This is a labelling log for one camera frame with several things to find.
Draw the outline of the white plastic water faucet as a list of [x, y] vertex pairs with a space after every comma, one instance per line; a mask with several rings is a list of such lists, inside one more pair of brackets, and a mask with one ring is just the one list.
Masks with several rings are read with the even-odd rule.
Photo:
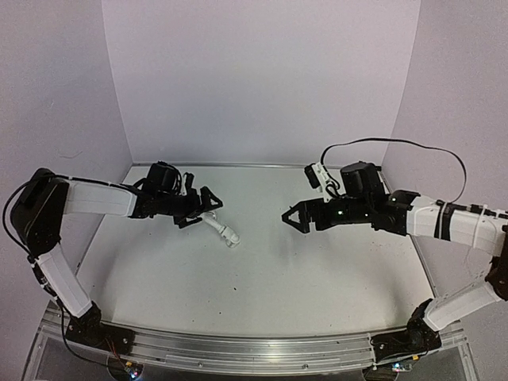
[[225, 238], [225, 231], [226, 231], [226, 225], [222, 224], [218, 219], [215, 212], [205, 212], [201, 214], [201, 219], [209, 226], [211, 226], [213, 229], [217, 231], [217, 233], [222, 237]]

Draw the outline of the white elbow pipe fitting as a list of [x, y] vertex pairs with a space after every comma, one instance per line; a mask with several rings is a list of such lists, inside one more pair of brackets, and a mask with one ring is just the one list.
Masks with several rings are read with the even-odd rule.
[[241, 242], [240, 236], [228, 226], [222, 229], [221, 237], [224, 239], [228, 248], [235, 248]]

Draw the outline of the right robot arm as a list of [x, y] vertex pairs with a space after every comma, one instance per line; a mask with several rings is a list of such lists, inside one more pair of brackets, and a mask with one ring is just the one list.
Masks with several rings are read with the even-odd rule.
[[467, 245], [492, 257], [487, 274], [453, 294], [420, 304], [405, 329], [378, 334], [371, 345], [378, 361], [427, 353], [441, 346], [440, 332], [490, 304], [507, 299], [507, 213], [486, 206], [459, 205], [397, 190], [391, 194], [372, 163], [357, 162], [340, 170], [334, 181], [323, 164], [311, 164], [304, 173], [320, 197], [297, 203], [283, 222], [307, 234], [339, 225], [369, 224], [375, 231], [400, 236], [433, 237]]

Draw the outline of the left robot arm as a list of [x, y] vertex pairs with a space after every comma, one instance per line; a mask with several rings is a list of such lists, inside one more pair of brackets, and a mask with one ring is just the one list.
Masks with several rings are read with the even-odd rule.
[[163, 161], [132, 185], [58, 175], [36, 170], [19, 186], [2, 211], [9, 238], [27, 254], [41, 288], [68, 313], [78, 336], [92, 347], [110, 337], [102, 313], [83, 289], [61, 248], [60, 230], [67, 214], [100, 214], [130, 219], [172, 217], [183, 229], [202, 221], [223, 202], [208, 187], [195, 189], [194, 176]]

